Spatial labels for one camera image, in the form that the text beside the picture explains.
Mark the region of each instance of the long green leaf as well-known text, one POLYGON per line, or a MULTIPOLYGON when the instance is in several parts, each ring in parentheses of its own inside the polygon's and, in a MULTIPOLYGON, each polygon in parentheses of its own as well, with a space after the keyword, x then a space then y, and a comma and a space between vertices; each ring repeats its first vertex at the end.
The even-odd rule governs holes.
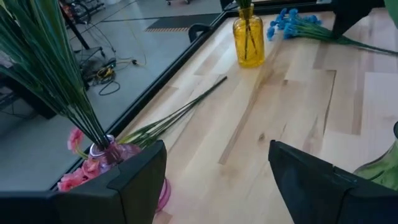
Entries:
POLYGON ((14 66, 0 72, 17 80, 95 144, 109 144, 86 96, 57 0, 4 0, 0 50, 14 66))

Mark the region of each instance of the yellow glass vase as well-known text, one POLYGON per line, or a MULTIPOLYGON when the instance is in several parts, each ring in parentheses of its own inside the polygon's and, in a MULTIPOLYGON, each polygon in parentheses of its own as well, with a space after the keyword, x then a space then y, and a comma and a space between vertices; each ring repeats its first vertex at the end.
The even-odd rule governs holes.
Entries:
POLYGON ((257 67, 265 60, 262 20, 253 15, 253 9, 253 4, 247 9, 239 9, 239 18, 233 25, 238 62, 247 68, 257 67))

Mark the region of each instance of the blue flower bunch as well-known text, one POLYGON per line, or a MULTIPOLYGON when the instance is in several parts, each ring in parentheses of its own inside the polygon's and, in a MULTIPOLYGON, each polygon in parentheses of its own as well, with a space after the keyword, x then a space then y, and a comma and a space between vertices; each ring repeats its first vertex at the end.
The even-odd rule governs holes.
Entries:
POLYGON ((283 9, 274 21, 271 21, 270 28, 267 30, 267 38, 269 41, 275 34, 275 28, 284 31, 284 39, 301 36, 306 32, 314 31, 314 26, 319 26, 322 21, 317 16, 300 17, 297 9, 291 9, 289 13, 287 9, 283 9))
POLYGON ((321 25, 322 21, 315 15, 301 17, 299 16, 299 11, 297 9, 291 9, 289 12, 287 12, 287 9, 283 9, 276 19, 271 21, 270 28, 267 30, 267 38, 271 41, 272 37, 275 35, 275 28, 277 28, 278 30, 283 31, 284 39, 306 37, 341 45, 351 45, 360 49, 398 56, 398 52, 363 44, 345 36, 335 39, 333 38, 332 31, 322 27, 321 25))

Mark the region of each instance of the pink vase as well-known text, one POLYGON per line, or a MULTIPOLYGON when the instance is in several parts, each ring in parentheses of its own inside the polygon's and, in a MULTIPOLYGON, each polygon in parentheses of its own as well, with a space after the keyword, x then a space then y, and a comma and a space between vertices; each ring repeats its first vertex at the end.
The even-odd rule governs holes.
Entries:
MULTIPOLYGON (((134 144, 118 144, 112 135, 108 134, 107 137, 111 141, 111 144, 106 150, 100 151, 94 144, 90 147, 90 157, 99 160, 102 174, 120 162, 141 152, 141 149, 134 144)), ((171 185, 169 180, 165 178, 156 212, 161 211, 166 206, 170 194, 171 185)))

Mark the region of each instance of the light wood tabletop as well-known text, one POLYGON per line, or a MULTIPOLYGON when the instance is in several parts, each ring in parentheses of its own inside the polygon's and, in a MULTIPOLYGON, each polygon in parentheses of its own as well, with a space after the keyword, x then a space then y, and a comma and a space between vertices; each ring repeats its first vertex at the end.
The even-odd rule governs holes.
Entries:
MULTIPOLYGON (((317 15, 333 25, 332 12, 317 15)), ((262 17, 264 32, 275 17, 262 17)), ((172 195, 155 224, 292 223, 267 160, 271 139, 350 172, 394 141, 396 57, 277 34, 265 41, 265 64, 244 69, 233 21, 221 25, 122 133, 163 118, 228 77, 162 138, 172 195)), ((383 9, 346 35, 398 48, 383 9)))

